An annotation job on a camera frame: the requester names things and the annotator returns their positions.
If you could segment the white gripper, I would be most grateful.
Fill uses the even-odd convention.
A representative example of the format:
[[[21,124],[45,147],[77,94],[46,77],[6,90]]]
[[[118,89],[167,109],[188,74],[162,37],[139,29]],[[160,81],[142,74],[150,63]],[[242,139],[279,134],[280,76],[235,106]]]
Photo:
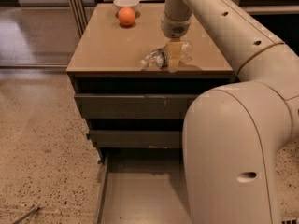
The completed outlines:
[[[170,72],[176,72],[180,61],[182,50],[181,37],[185,36],[191,25],[191,18],[185,21],[175,21],[164,13],[161,18],[161,29],[165,37],[170,39],[166,45],[167,64]]]

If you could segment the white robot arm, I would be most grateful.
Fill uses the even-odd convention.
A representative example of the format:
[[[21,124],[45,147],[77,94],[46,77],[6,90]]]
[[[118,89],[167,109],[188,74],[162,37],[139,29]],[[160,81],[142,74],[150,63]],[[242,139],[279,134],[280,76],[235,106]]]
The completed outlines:
[[[184,119],[192,224],[281,224],[276,155],[299,135],[299,58],[231,0],[165,0],[164,35],[185,35],[192,18],[238,77]]]

